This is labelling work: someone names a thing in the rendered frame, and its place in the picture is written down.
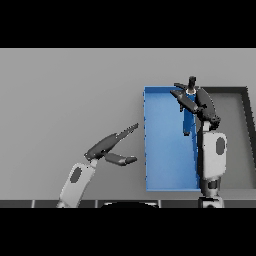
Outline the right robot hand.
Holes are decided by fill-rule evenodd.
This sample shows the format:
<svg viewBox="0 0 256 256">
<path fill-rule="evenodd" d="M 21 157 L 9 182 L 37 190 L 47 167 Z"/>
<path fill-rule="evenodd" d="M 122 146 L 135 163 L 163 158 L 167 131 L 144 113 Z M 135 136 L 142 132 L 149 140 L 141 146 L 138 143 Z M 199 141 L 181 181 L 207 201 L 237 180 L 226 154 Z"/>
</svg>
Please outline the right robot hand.
<svg viewBox="0 0 256 256">
<path fill-rule="evenodd" d="M 170 94 L 177 100 L 181 110 L 186 109 L 201 122 L 208 121 L 210 131 L 219 127 L 221 118 L 216 114 L 213 100 L 203 88 L 195 84 L 175 83 L 174 86 L 178 87 L 178 90 L 171 90 Z"/>
</svg>

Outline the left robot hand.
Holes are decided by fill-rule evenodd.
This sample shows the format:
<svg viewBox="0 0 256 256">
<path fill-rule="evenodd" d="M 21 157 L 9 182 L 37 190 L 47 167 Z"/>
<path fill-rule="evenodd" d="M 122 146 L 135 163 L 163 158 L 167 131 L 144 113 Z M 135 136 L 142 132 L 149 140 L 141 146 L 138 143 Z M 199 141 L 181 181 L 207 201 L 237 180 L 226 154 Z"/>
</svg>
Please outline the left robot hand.
<svg viewBox="0 0 256 256">
<path fill-rule="evenodd" d="M 101 158 L 105 158 L 105 160 L 109 163 L 118 165 L 118 166 L 126 166 L 133 162 L 137 161 L 135 156 L 125 157 L 122 155 L 118 155 L 115 153 L 111 153 L 111 150 L 115 147 L 117 143 L 119 143 L 126 136 L 131 134 L 135 129 L 139 126 L 138 123 L 126 128 L 124 131 L 119 134 L 113 133 L 99 142 L 97 142 L 93 147 L 91 147 L 85 154 L 84 157 L 91 162 L 92 160 L 100 160 Z"/>
</svg>

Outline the blue pipe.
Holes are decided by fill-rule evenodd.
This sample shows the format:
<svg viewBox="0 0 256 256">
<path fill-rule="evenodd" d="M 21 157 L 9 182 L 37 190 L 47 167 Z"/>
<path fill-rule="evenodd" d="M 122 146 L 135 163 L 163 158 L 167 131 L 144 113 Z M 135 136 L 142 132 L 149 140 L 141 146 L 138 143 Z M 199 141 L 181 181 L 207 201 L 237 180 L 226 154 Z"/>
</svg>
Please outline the blue pipe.
<svg viewBox="0 0 256 256">
<path fill-rule="evenodd" d="M 192 101 L 195 100 L 195 95 L 196 95 L 195 83 L 196 83 L 196 77 L 190 76 L 188 88 L 186 89 L 186 96 Z M 187 109 L 185 109 L 184 121 L 183 121 L 183 134 L 185 136 L 190 135 L 193 124 L 194 124 L 194 115 L 191 112 L 189 112 Z"/>
</svg>

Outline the dark grey bin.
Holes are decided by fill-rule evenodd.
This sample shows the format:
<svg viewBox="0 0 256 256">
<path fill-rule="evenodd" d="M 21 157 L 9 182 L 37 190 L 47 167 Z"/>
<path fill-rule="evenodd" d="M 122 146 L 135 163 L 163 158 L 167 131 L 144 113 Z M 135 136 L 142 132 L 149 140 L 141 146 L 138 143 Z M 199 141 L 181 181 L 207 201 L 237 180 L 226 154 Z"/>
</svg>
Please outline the dark grey bin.
<svg viewBox="0 0 256 256">
<path fill-rule="evenodd" d="M 256 130 L 247 87 L 205 87 L 227 136 L 227 167 L 221 189 L 256 189 Z"/>
</svg>

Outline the blue bin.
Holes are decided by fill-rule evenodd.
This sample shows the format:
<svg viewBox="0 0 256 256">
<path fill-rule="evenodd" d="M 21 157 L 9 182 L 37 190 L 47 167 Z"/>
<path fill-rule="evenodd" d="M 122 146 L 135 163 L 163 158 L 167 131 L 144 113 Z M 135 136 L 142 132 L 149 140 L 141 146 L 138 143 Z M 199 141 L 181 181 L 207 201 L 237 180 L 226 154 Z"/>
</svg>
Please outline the blue bin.
<svg viewBox="0 0 256 256">
<path fill-rule="evenodd" d="M 183 135 L 184 113 L 171 90 L 175 87 L 144 87 L 146 190 L 198 191 L 196 140 Z"/>
</svg>

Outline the dark strip with pale lines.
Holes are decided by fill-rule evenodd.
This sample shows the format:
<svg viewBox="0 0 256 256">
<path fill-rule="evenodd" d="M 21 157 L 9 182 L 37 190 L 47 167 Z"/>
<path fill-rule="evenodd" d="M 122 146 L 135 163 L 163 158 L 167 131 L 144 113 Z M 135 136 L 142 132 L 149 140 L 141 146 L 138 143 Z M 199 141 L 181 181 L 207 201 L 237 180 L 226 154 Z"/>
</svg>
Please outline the dark strip with pale lines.
<svg viewBox="0 0 256 256">
<path fill-rule="evenodd" d="M 57 200 L 0 200 L 0 208 L 56 208 Z M 256 199 L 225 200 L 226 208 L 256 208 Z M 83 200 L 79 208 L 197 208 L 197 200 L 106 201 Z"/>
</svg>

